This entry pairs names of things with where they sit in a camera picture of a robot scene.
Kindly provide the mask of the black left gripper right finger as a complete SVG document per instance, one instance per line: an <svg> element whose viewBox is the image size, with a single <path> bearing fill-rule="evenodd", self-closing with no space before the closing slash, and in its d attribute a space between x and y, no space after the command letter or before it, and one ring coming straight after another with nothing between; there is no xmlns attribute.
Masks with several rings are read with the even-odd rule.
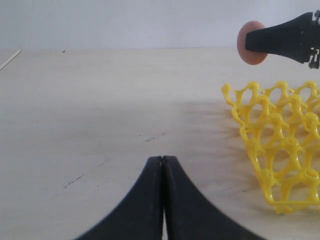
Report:
<svg viewBox="0 0 320 240"><path fill-rule="evenodd" d="M162 202L170 240L260 240L214 206L175 156L162 158Z"/></svg>

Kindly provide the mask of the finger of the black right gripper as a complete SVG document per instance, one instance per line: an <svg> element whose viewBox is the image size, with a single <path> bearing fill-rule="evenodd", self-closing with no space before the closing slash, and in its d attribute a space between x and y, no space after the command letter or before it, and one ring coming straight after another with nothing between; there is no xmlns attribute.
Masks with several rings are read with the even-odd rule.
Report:
<svg viewBox="0 0 320 240"><path fill-rule="evenodd" d="M250 31L245 37L245 49L301 64L319 64L320 13L306 12L282 24Z"/></svg>

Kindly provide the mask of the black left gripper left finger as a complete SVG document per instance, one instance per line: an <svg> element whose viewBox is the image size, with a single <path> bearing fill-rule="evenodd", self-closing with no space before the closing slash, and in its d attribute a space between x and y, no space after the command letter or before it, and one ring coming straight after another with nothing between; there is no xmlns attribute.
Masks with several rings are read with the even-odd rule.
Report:
<svg viewBox="0 0 320 240"><path fill-rule="evenodd" d="M161 240L162 157L150 157L127 195L79 240Z"/></svg>

